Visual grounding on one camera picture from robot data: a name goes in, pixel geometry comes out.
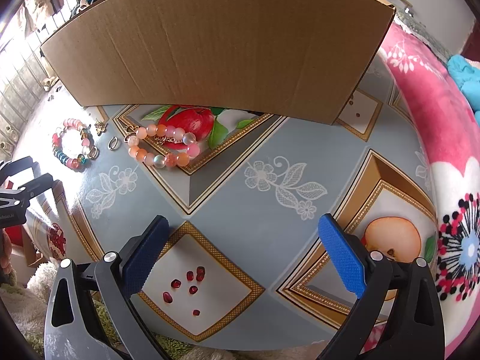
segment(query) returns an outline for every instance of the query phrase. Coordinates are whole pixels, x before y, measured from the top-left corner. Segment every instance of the blue textured pad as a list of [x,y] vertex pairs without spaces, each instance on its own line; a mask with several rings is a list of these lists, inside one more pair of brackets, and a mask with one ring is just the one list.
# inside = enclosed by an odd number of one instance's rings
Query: blue textured pad
[[338,224],[330,215],[323,215],[318,221],[318,236],[345,288],[354,292],[357,298],[361,298],[367,287],[365,270],[337,226]]
[[164,217],[158,215],[149,227],[122,270],[122,293],[127,298],[140,292],[169,239],[170,226]]

